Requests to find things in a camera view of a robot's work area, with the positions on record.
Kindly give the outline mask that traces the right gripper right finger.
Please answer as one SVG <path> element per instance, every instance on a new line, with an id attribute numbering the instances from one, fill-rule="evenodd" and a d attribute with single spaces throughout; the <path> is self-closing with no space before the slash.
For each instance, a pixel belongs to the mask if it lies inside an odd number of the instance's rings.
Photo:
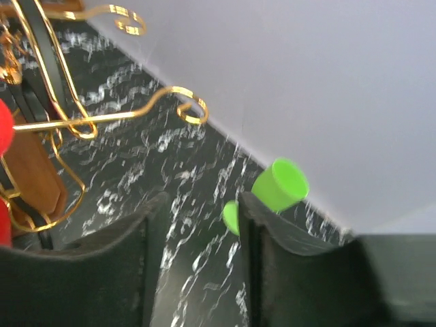
<path id="1" fill-rule="evenodd" d="M 252 193 L 238 199 L 250 326 L 434 326 L 435 236 L 331 245 Z"/>

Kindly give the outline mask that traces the green wine glass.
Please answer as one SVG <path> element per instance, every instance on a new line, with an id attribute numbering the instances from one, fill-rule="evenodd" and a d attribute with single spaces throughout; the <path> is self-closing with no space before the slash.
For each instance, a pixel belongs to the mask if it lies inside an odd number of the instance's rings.
<path id="1" fill-rule="evenodd" d="M 249 194 L 277 214 L 303 201 L 309 194 L 309 182 L 293 161 L 281 157 L 257 176 Z"/>

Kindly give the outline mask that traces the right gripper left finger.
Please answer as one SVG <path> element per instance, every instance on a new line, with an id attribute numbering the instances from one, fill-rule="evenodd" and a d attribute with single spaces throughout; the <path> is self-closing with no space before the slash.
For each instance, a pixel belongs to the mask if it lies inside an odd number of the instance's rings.
<path id="1" fill-rule="evenodd" d="M 170 225 L 165 192 L 60 250 L 1 248 L 2 326 L 149 326 Z"/>

